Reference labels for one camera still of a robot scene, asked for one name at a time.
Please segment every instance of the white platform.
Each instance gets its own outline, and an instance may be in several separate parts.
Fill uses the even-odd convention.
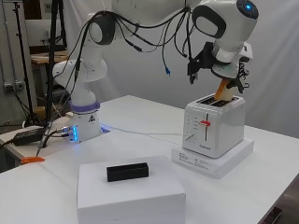
[[[103,103],[99,115],[109,126],[134,132],[183,131],[183,109],[133,96]],[[0,174],[0,222],[77,224],[79,166],[157,155],[170,159],[171,148],[182,141],[179,135],[150,136],[113,131],[69,148],[50,145],[42,153],[58,152],[45,162]],[[221,180],[173,165],[187,193],[187,224],[256,224],[297,177],[298,139],[251,127],[245,136],[254,139],[254,153]],[[33,154],[36,146],[30,150]]]
[[[107,167],[146,162],[149,177],[107,182]],[[81,165],[80,224],[185,224],[186,193],[167,157]]]
[[[171,159],[204,175],[221,179],[253,152],[254,141],[244,139],[223,156],[213,159],[183,147],[171,151]]]

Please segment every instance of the white box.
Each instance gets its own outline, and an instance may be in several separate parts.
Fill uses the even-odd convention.
[[[149,177],[107,182],[107,167],[146,162]],[[167,157],[81,165],[79,224],[184,224],[186,193]]]
[[[209,95],[185,109],[183,147],[219,158],[244,139],[245,100],[216,101]]]
[[[245,138],[218,159],[179,147],[172,149],[171,159],[202,174],[221,179],[253,152],[253,146],[254,141]]]

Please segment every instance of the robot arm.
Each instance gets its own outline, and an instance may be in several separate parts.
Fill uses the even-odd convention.
[[[71,135],[72,141],[86,141],[101,134],[96,114],[99,104],[93,92],[87,90],[84,84],[107,75],[101,48],[128,32],[118,18],[126,20],[128,27],[137,32],[138,28],[156,24],[176,11],[190,12],[190,7],[195,7],[192,12],[195,27],[216,39],[214,43],[206,44],[197,57],[190,57],[188,75],[191,76],[191,82],[194,82],[194,74],[201,68],[209,68],[216,76],[235,81],[239,62],[244,58],[242,55],[249,55],[245,61],[250,58],[250,47],[244,53],[244,45],[247,45],[245,41],[258,18],[256,6],[249,0],[112,0],[112,11],[89,15],[88,28],[85,28],[85,37],[81,41],[81,49],[84,47],[84,50],[79,52],[78,59],[58,63],[53,69],[55,80],[72,93],[74,117],[69,126],[74,127],[76,133]],[[133,43],[127,39],[125,41],[138,50]]]

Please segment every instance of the white table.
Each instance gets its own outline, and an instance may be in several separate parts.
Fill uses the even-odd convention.
[[[183,110],[127,96],[102,104],[101,121],[140,133],[182,133]],[[112,131],[0,175],[1,223],[76,224],[82,163],[166,155],[179,135]],[[246,127],[254,153],[223,179],[173,164],[187,192],[187,224],[258,223],[299,173],[299,140]]]

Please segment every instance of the floor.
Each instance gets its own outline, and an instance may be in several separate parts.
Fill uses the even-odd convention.
[[[1,128],[0,134],[12,132],[17,129],[16,127]],[[6,162],[4,153],[0,151],[0,173],[5,170]],[[286,190],[277,207],[282,209],[282,215],[276,224],[299,224],[299,176],[297,176],[296,180]]]
[[[299,224],[299,177],[287,189],[282,199],[278,202],[282,209],[281,218],[277,224]]]

